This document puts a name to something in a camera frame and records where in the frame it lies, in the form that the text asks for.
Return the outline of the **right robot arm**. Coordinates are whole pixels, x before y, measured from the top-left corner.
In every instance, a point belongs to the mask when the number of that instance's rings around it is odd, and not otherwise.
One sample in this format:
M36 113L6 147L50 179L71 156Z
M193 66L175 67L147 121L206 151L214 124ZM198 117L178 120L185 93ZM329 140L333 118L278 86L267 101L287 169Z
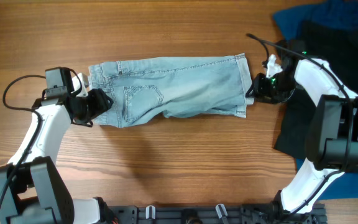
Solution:
M302 87L315 106L304 163L277 193L272 208L276 220L304 220L332 182L358 169L358 94L340 81L327 61L309 56L302 42L258 41L277 53L267 54L264 73L254 78L246 95L274 105L287 102Z

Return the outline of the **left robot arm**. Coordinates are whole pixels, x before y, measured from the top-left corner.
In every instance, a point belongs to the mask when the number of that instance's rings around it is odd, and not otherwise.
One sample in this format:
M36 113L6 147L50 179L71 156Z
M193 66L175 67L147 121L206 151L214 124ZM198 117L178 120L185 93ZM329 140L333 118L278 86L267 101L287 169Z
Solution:
M0 167L0 223L117 223L102 198L73 199L55 166L68 128L92 127L113 100L71 68L48 69L43 79L47 87L28 109L29 130Z

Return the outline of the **light blue denim shorts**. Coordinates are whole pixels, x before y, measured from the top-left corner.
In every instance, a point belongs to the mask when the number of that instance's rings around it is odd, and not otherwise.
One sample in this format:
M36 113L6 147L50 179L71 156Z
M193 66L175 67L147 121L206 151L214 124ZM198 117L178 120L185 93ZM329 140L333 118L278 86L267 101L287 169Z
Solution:
M96 124L117 128L145 124L158 114L246 118L254 103L246 97L252 80L244 54L103 62L89 67L89 84L113 100Z

